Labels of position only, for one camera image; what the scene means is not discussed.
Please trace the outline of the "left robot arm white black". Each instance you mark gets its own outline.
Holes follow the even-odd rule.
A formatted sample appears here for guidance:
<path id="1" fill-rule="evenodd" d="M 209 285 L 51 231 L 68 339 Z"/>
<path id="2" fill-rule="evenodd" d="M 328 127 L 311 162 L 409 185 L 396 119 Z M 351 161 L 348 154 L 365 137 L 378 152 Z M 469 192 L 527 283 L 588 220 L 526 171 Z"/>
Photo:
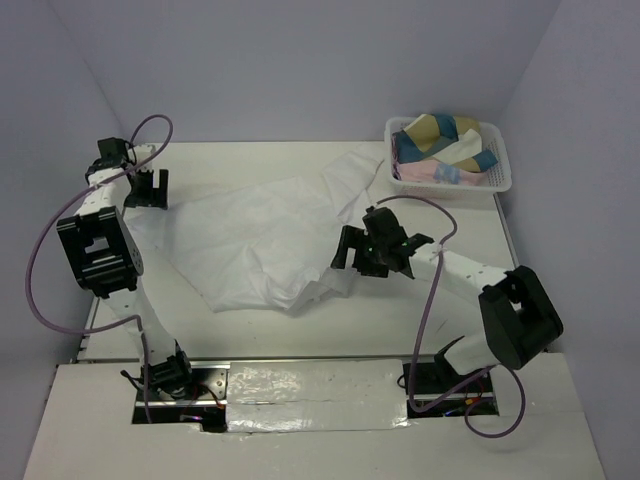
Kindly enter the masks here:
<path id="1" fill-rule="evenodd" d="M 143 283 L 142 255 L 123 219 L 127 207 L 168 208 L 166 169 L 141 170 L 108 184 L 108 178 L 133 165 L 133 145 L 120 138 L 97 142 L 100 157 L 85 177 L 95 190 L 76 213 L 57 222 L 56 230 L 79 286 L 92 292 L 118 320 L 138 316 L 125 326 L 141 362 L 138 383 L 175 400 L 193 393 L 196 374 L 186 353 L 160 323 Z"/>

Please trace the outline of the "white long sleeve shirt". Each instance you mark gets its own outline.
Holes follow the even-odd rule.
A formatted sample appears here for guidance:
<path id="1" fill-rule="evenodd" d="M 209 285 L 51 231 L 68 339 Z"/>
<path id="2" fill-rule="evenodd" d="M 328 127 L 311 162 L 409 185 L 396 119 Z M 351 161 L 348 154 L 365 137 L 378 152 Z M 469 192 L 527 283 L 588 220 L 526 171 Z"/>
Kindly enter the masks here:
<path id="1" fill-rule="evenodd" d="M 383 160 L 381 147 L 360 145 L 323 169 L 326 194 L 293 177 L 181 202 L 128 225 L 212 311 L 293 313 L 311 300 L 348 295 L 353 271 L 330 264 L 342 228 L 361 225 Z"/>

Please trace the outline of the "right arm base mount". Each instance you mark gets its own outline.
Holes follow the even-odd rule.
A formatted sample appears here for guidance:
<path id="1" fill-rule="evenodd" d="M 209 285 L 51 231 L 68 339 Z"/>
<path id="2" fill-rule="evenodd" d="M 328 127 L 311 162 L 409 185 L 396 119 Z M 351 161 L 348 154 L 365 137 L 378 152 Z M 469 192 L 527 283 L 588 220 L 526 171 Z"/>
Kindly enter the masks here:
<path id="1" fill-rule="evenodd" d="M 415 375 L 414 403 L 423 408 L 428 403 L 452 389 L 464 380 L 464 377 L 445 377 L 440 374 L 431 358 L 419 361 Z M 458 388 L 437 406 L 427 412 L 417 412 L 410 402 L 406 402 L 409 419 L 463 417 L 466 409 L 474 405 L 471 416 L 493 416 L 499 413 L 491 377 L 485 374 L 472 383 Z"/>

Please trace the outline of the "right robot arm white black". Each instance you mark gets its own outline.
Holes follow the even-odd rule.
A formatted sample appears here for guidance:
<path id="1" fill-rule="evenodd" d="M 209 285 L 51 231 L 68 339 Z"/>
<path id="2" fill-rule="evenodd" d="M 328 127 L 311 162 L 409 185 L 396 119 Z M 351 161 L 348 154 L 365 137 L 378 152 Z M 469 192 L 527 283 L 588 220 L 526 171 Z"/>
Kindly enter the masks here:
<path id="1" fill-rule="evenodd" d="M 368 209 L 362 228 L 344 226 L 333 269 L 352 267 L 362 276 L 386 278 L 391 272 L 429 282 L 480 310 L 480 331 L 450 341 L 435 355 L 435 380 L 456 391 L 470 374 L 502 365 L 519 370 L 564 332 L 564 325 L 537 274 L 482 264 L 445 249 L 429 236 L 408 236 L 386 207 Z"/>

